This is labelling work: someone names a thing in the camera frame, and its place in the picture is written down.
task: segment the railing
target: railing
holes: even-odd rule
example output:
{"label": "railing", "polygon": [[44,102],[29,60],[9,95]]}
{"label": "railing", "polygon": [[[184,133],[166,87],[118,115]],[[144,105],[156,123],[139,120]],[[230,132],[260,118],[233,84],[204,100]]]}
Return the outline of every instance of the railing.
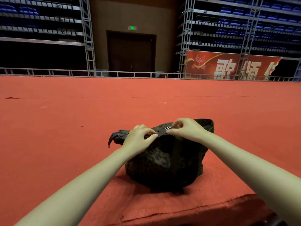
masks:
{"label": "railing", "polygon": [[30,68],[5,68],[5,67],[0,67],[0,75],[301,82],[301,76],[278,77],[278,76],[246,76],[246,75],[222,75],[222,74],[212,75],[212,74],[126,72],[126,71],[99,71],[99,70],[30,69]]}

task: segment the red carpet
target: red carpet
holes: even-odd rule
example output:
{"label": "red carpet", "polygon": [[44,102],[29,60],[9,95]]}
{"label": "red carpet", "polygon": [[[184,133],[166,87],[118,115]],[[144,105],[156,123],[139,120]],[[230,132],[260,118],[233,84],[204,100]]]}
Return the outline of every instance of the red carpet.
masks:
{"label": "red carpet", "polygon": [[[301,84],[0,76],[0,225],[13,225],[92,167],[112,132],[180,117],[301,177]],[[264,203],[212,152],[184,195],[149,194],[124,167],[80,225],[248,225]]]}

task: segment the bag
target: bag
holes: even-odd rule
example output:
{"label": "bag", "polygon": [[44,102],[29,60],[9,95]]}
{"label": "bag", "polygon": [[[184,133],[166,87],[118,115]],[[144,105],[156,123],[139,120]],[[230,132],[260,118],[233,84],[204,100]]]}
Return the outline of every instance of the bag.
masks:
{"label": "bag", "polygon": [[[214,133],[209,119],[195,119],[207,131]],[[190,185],[203,174],[202,160],[208,148],[200,143],[166,133],[172,123],[152,128],[158,137],[142,153],[130,159],[125,167],[130,178],[158,192],[173,192]],[[112,133],[110,143],[122,145],[129,130]]]}

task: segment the wall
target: wall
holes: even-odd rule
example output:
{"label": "wall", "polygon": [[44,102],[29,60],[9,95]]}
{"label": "wall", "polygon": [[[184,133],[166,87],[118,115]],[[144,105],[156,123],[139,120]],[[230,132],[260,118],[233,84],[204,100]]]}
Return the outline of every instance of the wall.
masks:
{"label": "wall", "polygon": [[174,58],[177,0],[90,0],[96,67],[109,69],[107,30],[155,34],[156,71],[170,72]]}

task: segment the exit sign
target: exit sign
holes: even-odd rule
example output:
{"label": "exit sign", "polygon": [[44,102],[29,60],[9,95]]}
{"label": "exit sign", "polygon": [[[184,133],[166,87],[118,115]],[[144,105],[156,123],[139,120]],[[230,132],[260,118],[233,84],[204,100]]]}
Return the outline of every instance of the exit sign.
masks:
{"label": "exit sign", "polygon": [[137,27],[136,26],[128,26],[128,30],[137,31]]}

